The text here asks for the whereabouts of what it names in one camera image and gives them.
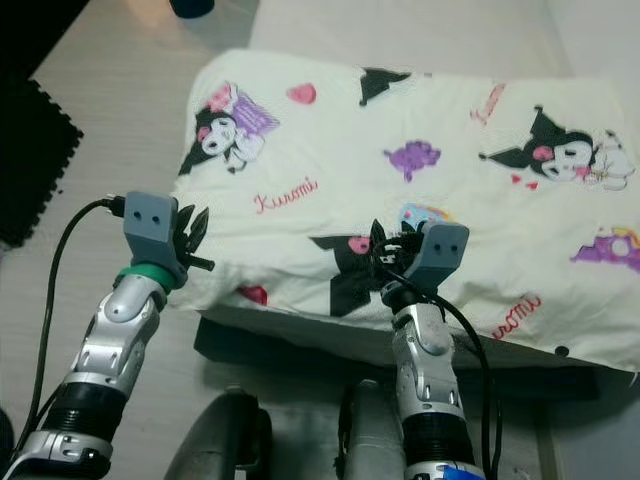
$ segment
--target pink heart print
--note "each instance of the pink heart print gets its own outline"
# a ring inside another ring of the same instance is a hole
[[[310,83],[293,87],[287,91],[287,97],[303,105],[311,105],[316,101],[316,89]]]
[[[240,287],[237,291],[243,297],[265,307],[269,302],[269,295],[267,294],[267,291],[260,285],[256,285],[255,287]]]

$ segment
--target cartoon print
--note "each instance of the cartoon print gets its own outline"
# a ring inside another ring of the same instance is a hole
[[[418,231],[423,222],[451,222],[453,218],[444,210],[427,207],[418,203],[407,203],[400,209],[400,225],[409,225],[413,231]]]
[[[567,131],[556,125],[535,107],[536,118],[531,126],[532,138],[523,148],[511,148],[480,158],[509,168],[531,168],[536,174],[555,182],[574,180],[586,184],[602,183],[607,190],[622,190],[635,167],[627,157],[615,133],[607,131],[607,139],[594,144],[582,131]]]
[[[360,106],[367,105],[369,100],[389,90],[389,84],[401,82],[411,76],[410,73],[396,73],[381,68],[365,68],[365,74],[360,77],[362,100]]]
[[[425,166],[433,166],[440,159],[440,150],[433,148],[429,142],[416,140],[407,142],[395,152],[384,151],[385,156],[396,170],[404,174],[404,181],[413,180],[413,172],[421,170]]]
[[[244,92],[226,82],[196,115],[196,138],[179,175],[209,160],[222,160],[229,173],[257,159],[264,135],[279,122]]]
[[[628,228],[613,228],[611,235],[597,236],[592,246],[581,247],[571,261],[623,264],[640,273],[640,236]]]
[[[294,102],[311,105],[316,101],[316,88],[310,83],[305,83],[299,87],[289,89],[287,91],[287,97]]]
[[[343,317],[371,303],[371,293],[382,288],[371,271],[371,242],[368,236],[312,237],[323,250],[333,250],[338,273],[331,279],[329,313]]]

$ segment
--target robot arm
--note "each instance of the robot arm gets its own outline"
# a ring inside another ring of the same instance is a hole
[[[375,222],[371,237],[385,242]],[[423,222],[405,233],[400,248],[387,257],[385,269],[402,275],[423,292],[438,286],[460,265],[469,230],[449,222]],[[442,309],[405,284],[392,280],[381,291],[394,318],[392,348],[397,365],[396,397],[402,423],[405,478],[412,480],[484,479],[475,466],[458,382],[453,372],[453,338]]]
[[[190,265],[213,269],[192,255],[206,232],[208,211],[183,230],[194,208],[178,212],[171,197],[127,195],[124,231],[131,266],[99,304],[88,334],[40,430],[32,432],[4,479],[102,478],[120,424],[156,332],[167,294],[180,288]]]

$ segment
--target wooden floor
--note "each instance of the wooden floor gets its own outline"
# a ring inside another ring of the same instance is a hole
[[[256,8],[257,0],[218,0],[213,14],[186,22],[166,1],[93,1],[36,73],[85,137],[60,181],[63,193],[34,237],[0,267],[1,401],[17,428],[31,395],[46,279],[62,229],[107,192],[171,191],[193,78],[219,53],[247,45]],[[39,151],[46,155],[46,146]],[[65,375],[98,301],[128,260],[118,219],[97,212],[73,234],[60,269],[45,395]],[[194,312],[163,312],[114,439],[109,478],[161,478],[200,411],[238,383],[272,415],[275,478],[334,478],[343,385],[208,362],[192,349],[197,324]],[[477,399],[466,406],[478,445]],[[505,415],[501,478],[540,479],[529,408],[507,405]]]

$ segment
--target black bunny ear print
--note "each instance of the black bunny ear print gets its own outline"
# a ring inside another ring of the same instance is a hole
[[[410,73],[396,73],[381,68],[365,68],[364,71],[365,74],[360,77],[360,88],[362,89],[361,107],[364,107],[372,98],[389,90],[390,83],[400,82],[411,75]]]
[[[504,152],[494,153],[493,155],[484,155],[481,153],[479,156],[482,160],[490,158],[494,162],[498,162],[509,168],[526,168],[529,166],[531,160],[529,156],[525,155],[519,148],[512,148]]]
[[[400,227],[403,232],[415,233],[415,230],[413,229],[413,227],[409,225],[407,222],[405,222],[404,220],[400,223]]]
[[[531,135],[542,140],[545,138],[557,137],[559,135],[564,135],[567,133],[566,129],[556,125],[553,120],[551,120],[542,112],[542,106],[537,105],[535,109],[538,113],[536,114],[536,118],[533,121],[533,125],[531,125]]]
[[[196,133],[201,126],[211,123],[210,117],[211,110],[209,110],[206,106],[198,113],[196,113]]]

